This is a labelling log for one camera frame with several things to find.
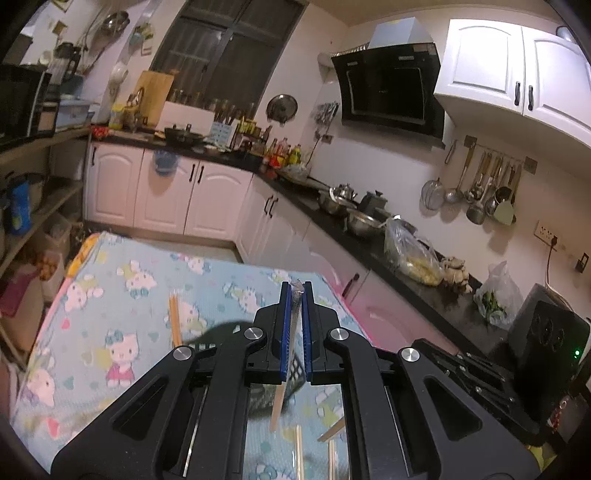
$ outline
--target cutting board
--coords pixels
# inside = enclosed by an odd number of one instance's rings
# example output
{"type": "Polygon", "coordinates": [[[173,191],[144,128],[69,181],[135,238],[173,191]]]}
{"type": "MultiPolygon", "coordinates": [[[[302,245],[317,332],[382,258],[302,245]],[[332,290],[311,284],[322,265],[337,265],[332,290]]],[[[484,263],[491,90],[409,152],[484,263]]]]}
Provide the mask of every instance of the cutting board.
{"type": "Polygon", "coordinates": [[[142,117],[148,117],[148,127],[155,128],[160,120],[164,102],[172,87],[173,75],[144,70],[135,84],[134,93],[144,87],[144,99],[140,109],[142,117]]]}

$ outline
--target floor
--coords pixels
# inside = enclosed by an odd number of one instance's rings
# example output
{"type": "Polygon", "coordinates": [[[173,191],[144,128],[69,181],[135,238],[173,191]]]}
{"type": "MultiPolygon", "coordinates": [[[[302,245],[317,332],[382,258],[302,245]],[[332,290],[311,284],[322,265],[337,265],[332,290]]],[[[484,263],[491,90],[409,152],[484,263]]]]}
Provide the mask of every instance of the floor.
{"type": "Polygon", "coordinates": [[[238,263],[240,261],[234,250],[230,248],[207,247],[205,245],[177,244],[173,242],[146,240],[142,238],[135,238],[134,240],[142,242],[143,244],[151,245],[152,247],[156,247],[161,250],[176,252],[190,257],[206,257],[235,263],[238,263]]]}

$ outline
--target wooden shelf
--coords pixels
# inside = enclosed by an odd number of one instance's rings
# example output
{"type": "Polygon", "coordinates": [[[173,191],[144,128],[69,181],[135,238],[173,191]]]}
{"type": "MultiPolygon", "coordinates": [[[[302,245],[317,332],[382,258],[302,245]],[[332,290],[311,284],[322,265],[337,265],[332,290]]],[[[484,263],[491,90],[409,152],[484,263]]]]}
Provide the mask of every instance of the wooden shelf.
{"type": "Polygon", "coordinates": [[[61,207],[67,199],[72,197],[76,192],[82,189],[81,181],[70,181],[67,185],[61,186],[53,190],[48,196],[43,199],[42,207],[31,214],[31,228],[24,235],[6,235],[6,253],[0,264],[0,277],[25,246],[33,234],[41,228],[43,222],[47,220],[52,213],[61,207]]]}
{"type": "Polygon", "coordinates": [[[89,127],[73,128],[72,130],[56,133],[51,138],[39,138],[37,140],[33,140],[32,142],[20,145],[19,147],[6,150],[5,152],[0,153],[0,166],[11,162],[15,158],[28,155],[37,150],[41,150],[42,148],[47,148],[52,145],[57,145],[68,140],[72,140],[73,138],[88,135],[89,130],[89,127]]]}

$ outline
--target hello kitty tablecloth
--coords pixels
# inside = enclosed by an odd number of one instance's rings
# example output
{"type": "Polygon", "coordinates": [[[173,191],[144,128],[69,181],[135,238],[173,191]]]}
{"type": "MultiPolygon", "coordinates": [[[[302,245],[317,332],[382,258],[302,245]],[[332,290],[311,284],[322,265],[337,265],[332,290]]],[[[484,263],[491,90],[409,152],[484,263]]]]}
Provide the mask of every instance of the hello kitty tablecloth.
{"type": "MultiPolygon", "coordinates": [[[[279,301],[281,283],[311,281],[317,303],[361,332],[324,279],[231,262],[185,257],[102,233],[77,274],[66,280],[41,327],[11,419],[23,443],[50,470],[56,453],[171,349],[168,297],[179,296],[183,339],[246,320],[279,301]]],[[[303,358],[301,333],[296,353],[303,358]]],[[[317,438],[343,414],[340,387],[306,384],[290,398],[281,428],[250,418],[244,478],[294,479],[293,427],[302,426],[306,479],[327,478],[327,444],[317,438]]],[[[346,477],[346,438],[337,438],[346,477]]]]}

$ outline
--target wall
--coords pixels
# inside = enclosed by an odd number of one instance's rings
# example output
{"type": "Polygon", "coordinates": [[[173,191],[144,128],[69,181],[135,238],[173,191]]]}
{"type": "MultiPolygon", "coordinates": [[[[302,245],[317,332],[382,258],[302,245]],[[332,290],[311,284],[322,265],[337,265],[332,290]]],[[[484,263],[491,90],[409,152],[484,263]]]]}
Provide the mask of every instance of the wall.
{"type": "Polygon", "coordinates": [[[267,125],[265,111],[269,100],[280,93],[288,93],[297,100],[294,119],[283,127],[273,123],[272,137],[287,137],[292,145],[301,138],[327,75],[327,69],[318,65],[318,54],[337,51],[346,32],[343,22],[313,4],[308,5],[277,62],[255,115],[259,124],[267,125]]]}
{"type": "MultiPolygon", "coordinates": [[[[155,27],[152,55],[133,56],[130,59],[129,73],[121,85],[117,98],[119,103],[127,100],[129,94],[133,92],[140,74],[150,68],[166,32],[183,5],[184,0],[167,0],[154,12],[151,20],[155,27]]],[[[298,102],[297,115],[284,127],[274,124],[272,134],[275,137],[288,137],[292,143],[296,143],[301,138],[327,73],[324,67],[318,65],[316,57],[321,51],[337,50],[346,31],[347,27],[343,22],[335,19],[321,8],[312,4],[306,8],[281,54],[255,115],[259,124],[267,125],[265,109],[271,98],[280,93],[289,93],[296,98],[298,102]]],[[[203,112],[203,116],[209,117],[205,112],[203,112]]]]}
{"type": "Polygon", "coordinates": [[[25,53],[22,62],[36,64],[44,50],[53,50],[57,36],[51,31],[58,20],[68,26],[62,40],[76,43],[105,3],[104,0],[75,0],[67,12],[49,3],[37,18],[34,28],[27,27],[27,34],[30,30],[34,32],[33,43],[25,53]]]}
{"type": "MultiPolygon", "coordinates": [[[[438,8],[414,12],[433,36],[440,56],[443,55],[447,28],[451,18],[486,18],[523,24],[539,30],[554,31],[551,21],[517,12],[488,8],[438,8]]],[[[351,27],[341,48],[350,48],[369,41],[375,24],[351,27]]],[[[331,73],[322,87],[316,103],[340,101],[339,85],[331,73]]],[[[308,122],[302,143],[309,148],[313,123],[308,122]]],[[[588,184],[556,167],[556,163],[538,160],[534,176],[524,173],[517,197],[518,221],[505,227],[486,220],[483,226],[470,223],[465,217],[466,207],[444,207],[440,212],[429,212],[419,203],[423,184],[441,176],[447,187],[455,186],[466,158],[463,147],[466,134],[475,135],[479,142],[497,148],[516,158],[527,152],[507,145],[502,139],[485,132],[463,132],[456,153],[447,167],[443,166],[445,152],[429,150],[391,134],[381,134],[371,128],[344,127],[337,116],[331,126],[335,135],[332,145],[319,144],[312,161],[311,175],[329,184],[349,182],[360,196],[367,190],[380,190],[388,199],[387,208],[413,223],[420,234],[446,255],[466,260],[470,272],[480,281],[488,277],[488,265],[507,260],[512,278],[525,296],[531,286],[544,282],[549,247],[534,237],[537,221],[545,220],[564,239],[567,251],[553,254],[550,281],[571,302],[578,314],[591,316],[591,268],[584,274],[574,271],[576,258],[583,251],[591,252],[591,192],[588,184]]],[[[482,150],[477,149],[468,181],[473,178],[482,150]]]]}

